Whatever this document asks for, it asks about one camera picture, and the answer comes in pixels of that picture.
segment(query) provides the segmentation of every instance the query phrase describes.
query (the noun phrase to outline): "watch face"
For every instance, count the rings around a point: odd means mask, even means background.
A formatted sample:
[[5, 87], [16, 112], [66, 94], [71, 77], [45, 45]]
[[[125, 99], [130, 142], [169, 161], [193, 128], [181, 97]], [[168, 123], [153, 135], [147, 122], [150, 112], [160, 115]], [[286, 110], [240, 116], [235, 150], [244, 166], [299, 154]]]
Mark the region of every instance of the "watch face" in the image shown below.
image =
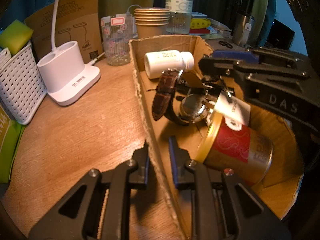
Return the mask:
[[183, 119], [196, 123], [206, 118], [207, 107], [202, 103], [204, 95], [190, 94], [186, 96], [180, 105], [180, 115]]

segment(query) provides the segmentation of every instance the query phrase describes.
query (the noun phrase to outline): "wristwatch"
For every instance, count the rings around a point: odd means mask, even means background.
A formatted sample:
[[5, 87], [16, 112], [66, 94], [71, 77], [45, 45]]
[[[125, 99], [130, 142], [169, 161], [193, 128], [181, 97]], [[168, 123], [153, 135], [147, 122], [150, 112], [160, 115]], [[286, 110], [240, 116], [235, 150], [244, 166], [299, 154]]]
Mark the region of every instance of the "wristwatch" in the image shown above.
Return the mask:
[[[173, 100], [177, 85], [186, 82], [192, 89], [202, 93], [188, 94], [181, 102], [180, 113], [173, 110]], [[158, 121], [165, 116], [172, 122], [180, 125], [189, 125], [206, 118], [210, 107], [208, 95], [202, 81], [193, 73], [184, 70], [167, 70], [160, 77], [156, 88], [156, 95], [152, 103], [152, 117]]]

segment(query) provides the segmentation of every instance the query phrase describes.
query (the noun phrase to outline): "scissors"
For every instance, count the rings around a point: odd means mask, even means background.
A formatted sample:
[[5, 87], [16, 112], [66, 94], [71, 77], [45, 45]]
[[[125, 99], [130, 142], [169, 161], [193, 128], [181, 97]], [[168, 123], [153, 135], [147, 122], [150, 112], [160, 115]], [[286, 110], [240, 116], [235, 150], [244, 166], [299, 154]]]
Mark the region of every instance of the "scissors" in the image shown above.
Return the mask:
[[233, 49], [233, 46], [230, 43], [226, 42], [226, 40], [219, 41], [219, 44], [222, 46], [226, 46], [228, 49]]

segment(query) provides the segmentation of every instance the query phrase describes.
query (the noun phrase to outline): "screw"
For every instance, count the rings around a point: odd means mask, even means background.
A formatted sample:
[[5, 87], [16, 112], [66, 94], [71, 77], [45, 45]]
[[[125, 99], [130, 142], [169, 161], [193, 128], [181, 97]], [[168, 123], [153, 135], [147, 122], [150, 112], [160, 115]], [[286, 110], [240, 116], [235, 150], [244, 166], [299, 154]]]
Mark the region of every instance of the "screw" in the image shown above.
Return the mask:
[[227, 175], [227, 176], [232, 176], [233, 174], [235, 174], [235, 172], [233, 171], [233, 169], [231, 168], [225, 168], [223, 170], [224, 174]]
[[196, 166], [197, 162], [195, 160], [191, 160], [191, 162], [189, 163], [189, 167], [194, 167]]
[[91, 170], [89, 170], [89, 175], [90, 175], [91, 177], [97, 177], [98, 174], [99, 174], [99, 171], [96, 170], [96, 169], [91, 169]]
[[127, 165], [128, 165], [129, 167], [132, 167], [132, 166], [134, 166], [135, 164], [136, 164], [136, 161], [133, 160], [133, 159], [130, 159], [130, 160], [127, 161]]

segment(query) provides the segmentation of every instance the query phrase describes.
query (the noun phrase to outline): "green plastic bag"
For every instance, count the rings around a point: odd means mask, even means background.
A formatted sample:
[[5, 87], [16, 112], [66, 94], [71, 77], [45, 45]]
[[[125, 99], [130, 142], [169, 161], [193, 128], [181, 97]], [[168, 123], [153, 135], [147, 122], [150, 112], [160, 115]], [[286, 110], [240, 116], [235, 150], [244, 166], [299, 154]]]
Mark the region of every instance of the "green plastic bag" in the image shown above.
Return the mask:
[[24, 128], [13, 117], [10, 118], [0, 104], [0, 183], [9, 183]]

